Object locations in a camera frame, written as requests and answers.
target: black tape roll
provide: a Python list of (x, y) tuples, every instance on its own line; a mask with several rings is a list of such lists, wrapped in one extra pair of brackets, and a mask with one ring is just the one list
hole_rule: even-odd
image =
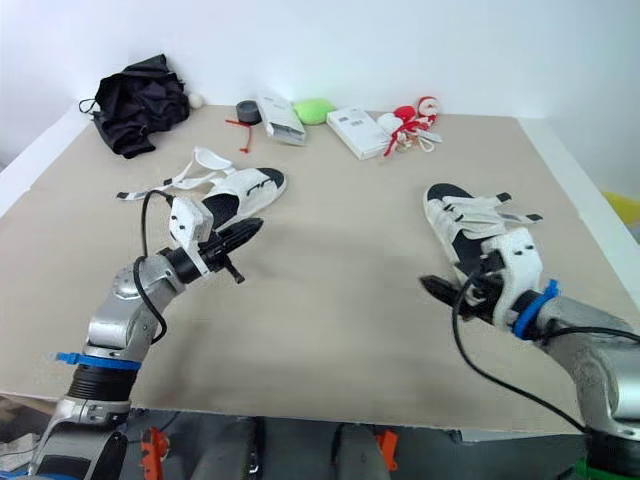
[(236, 114), (239, 122), (248, 123), (249, 125), (257, 125), (262, 121), (258, 111), (258, 104), (253, 100), (244, 100), (236, 105)]

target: red string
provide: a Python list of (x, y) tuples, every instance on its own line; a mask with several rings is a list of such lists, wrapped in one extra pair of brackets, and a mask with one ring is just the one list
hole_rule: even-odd
[(249, 138), (247, 139), (247, 144), (244, 146), (244, 148), (238, 149), (241, 152), (249, 153), (249, 145), (251, 145), (251, 125), (249, 125), (248, 123), (239, 122), (237, 120), (225, 120), (225, 122), (232, 123), (233, 125), (238, 125), (240, 127), (247, 127), (249, 129)]

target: yellow object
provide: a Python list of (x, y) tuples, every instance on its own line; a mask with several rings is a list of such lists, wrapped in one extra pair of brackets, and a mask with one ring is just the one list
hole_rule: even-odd
[(625, 225), (633, 225), (640, 222), (640, 201), (618, 195), (617, 193), (603, 192), (602, 194)]

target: beige table surface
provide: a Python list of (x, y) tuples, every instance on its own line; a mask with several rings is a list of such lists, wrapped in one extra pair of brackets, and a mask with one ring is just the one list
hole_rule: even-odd
[[(478, 377), (451, 336), (449, 308), (419, 286), (452, 277), (424, 218), (437, 182), (476, 195), (510, 192), (537, 212), (530, 228), (563, 292), (640, 325), (624, 288), (578, 212), (512, 118), (439, 119), (435, 152), (358, 161), (327, 126), (299, 148), (224, 123), (206, 107), (132, 160), (112, 154), (93, 126), (78, 136), (0, 219), (0, 391), (55, 398), (73, 367), (48, 353), (79, 351), (115, 272), (140, 254), (140, 203), (120, 190), (176, 174), (195, 145), (238, 167), (275, 167), (285, 194), (261, 232), (234, 255), (247, 281), (221, 274), (191, 285), (165, 311), (169, 333), (151, 348), (136, 405), (437, 427), (571, 431), (541, 407)], [(151, 248), (169, 244), (168, 209), (150, 211)], [(480, 321), (463, 328), (479, 364), (578, 415), (569, 377), (534, 347)]]

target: white strap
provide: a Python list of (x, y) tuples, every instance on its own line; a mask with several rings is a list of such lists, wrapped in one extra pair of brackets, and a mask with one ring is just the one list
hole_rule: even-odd
[(469, 239), (482, 239), (504, 234), (507, 222), (526, 225), (542, 220), (539, 215), (498, 213), (496, 207), (510, 198), (505, 194), (478, 198), (444, 197), (442, 210), (435, 216), (434, 222), (438, 224), (436, 227), (448, 231), (451, 238), (462, 230)]
[[(211, 170), (211, 172), (202, 177), (186, 178), (187, 173), (191, 170), (194, 163), (197, 163), (207, 170)], [(163, 191), (171, 187), (178, 188), (180, 190), (192, 190), (207, 182), (217, 185), (224, 180), (224, 178), (219, 177), (220, 172), (229, 176), (235, 173), (235, 171), (236, 169), (233, 168), (233, 164), (229, 160), (222, 158), (209, 149), (195, 147), (191, 154), (191, 160), (175, 177), (164, 180), (162, 185), (157, 187), (152, 187), (141, 192), (120, 192), (116, 196), (124, 201), (134, 201), (141, 200), (151, 190)]]

